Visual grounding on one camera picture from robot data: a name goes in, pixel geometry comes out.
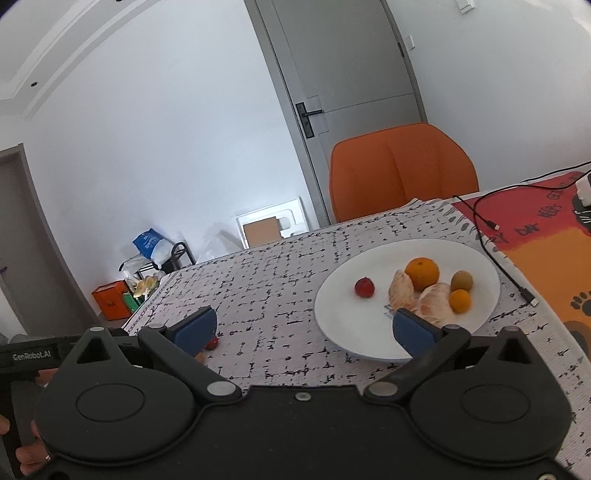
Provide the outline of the left human hand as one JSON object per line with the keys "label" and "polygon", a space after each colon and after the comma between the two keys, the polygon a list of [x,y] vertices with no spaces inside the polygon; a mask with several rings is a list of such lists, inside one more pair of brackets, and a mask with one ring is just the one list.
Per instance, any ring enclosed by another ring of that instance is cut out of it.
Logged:
{"label": "left human hand", "polygon": [[56,369],[41,370],[33,380],[9,383],[10,399],[15,401],[13,410],[1,399],[1,435],[5,436],[14,430],[20,438],[20,443],[12,449],[12,453],[9,453],[5,440],[2,444],[8,459],[16,460],[20,476],[29,476],[50,461],[34,421],[34,411],[42,389],[49,384],[56,372]]}

